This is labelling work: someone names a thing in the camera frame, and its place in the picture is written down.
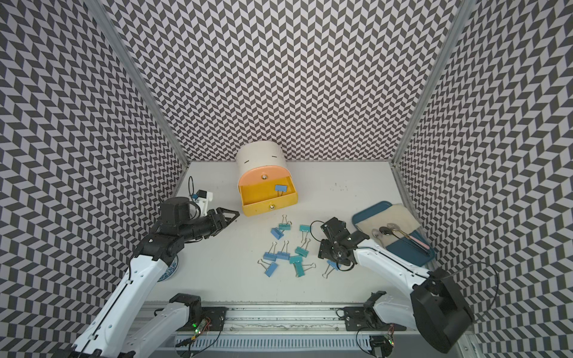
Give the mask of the yellow drawer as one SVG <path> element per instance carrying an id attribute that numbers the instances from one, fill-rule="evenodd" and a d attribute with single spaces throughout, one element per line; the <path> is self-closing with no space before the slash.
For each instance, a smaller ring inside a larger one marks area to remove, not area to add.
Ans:
<path id="1" fill-rule="evenodd" d="M 276 184 L 288 186 L 285 195 L 277 197 Z M 259 183 L 254 186 L 239 186 L 243 213 L 256 216 L 283 209 L 298 203 L 298 192 L 291 177 Z"/>

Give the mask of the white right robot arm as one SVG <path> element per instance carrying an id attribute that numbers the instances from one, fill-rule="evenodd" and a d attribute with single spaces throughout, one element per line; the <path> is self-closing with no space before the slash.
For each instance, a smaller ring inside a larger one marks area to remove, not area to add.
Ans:
<path id="1" fill-rule="evenodd" d="M 461 288 L 447 271 L 415 266 L 380 246 L 368 234 L 353 233 L 336 217 L 321 225 L 319 258 L 362 266 L 387 279 L 399 292 L 375 294 L 374 313 L 385 324 L 416 329 L 436 351 L 447 354 L 475 322 Z"/>

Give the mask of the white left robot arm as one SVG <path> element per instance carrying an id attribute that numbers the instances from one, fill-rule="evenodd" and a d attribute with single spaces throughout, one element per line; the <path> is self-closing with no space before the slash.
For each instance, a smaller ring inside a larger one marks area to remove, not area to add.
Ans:
<path id="1" fill-rule="evenodd" d="M 135 248 L 128 271 L 97 317 L 77 340 L 54 357 L 148 357 L 180 328 L 207 324 L 197 295 L 177 294 L 135 334 L 128 332 L 161 276 L 186 245 L 215 237 L 240 213 L 218 207 L 193 218 L 198 204 L 185 197 L 161 204 L 158 221 Z"/>

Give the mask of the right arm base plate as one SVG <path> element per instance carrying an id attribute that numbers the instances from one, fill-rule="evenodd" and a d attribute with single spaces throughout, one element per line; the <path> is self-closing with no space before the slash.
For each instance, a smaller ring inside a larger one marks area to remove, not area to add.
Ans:
<path id="1" fill-rule="evenodd" d="M 406 331 L 407 328 L 397 324 L 382 322 L 373 309 L 365 307 L 343 307 L 337 310 L 339 320 L 343 321 L 347 331 Z"/>

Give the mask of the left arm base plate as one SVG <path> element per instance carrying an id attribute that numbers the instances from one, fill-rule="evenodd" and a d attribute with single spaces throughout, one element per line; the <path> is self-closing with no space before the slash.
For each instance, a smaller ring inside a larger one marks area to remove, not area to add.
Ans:
<path id="1" fill-rule="evenodd" d="M 226 322 L 227 307 L 205 307 L 199 319 L 192 323 L 186 323 L 178 332 L 192 332 L 199 328 L 207 329 L 210 332 L 220 332 Z"/>

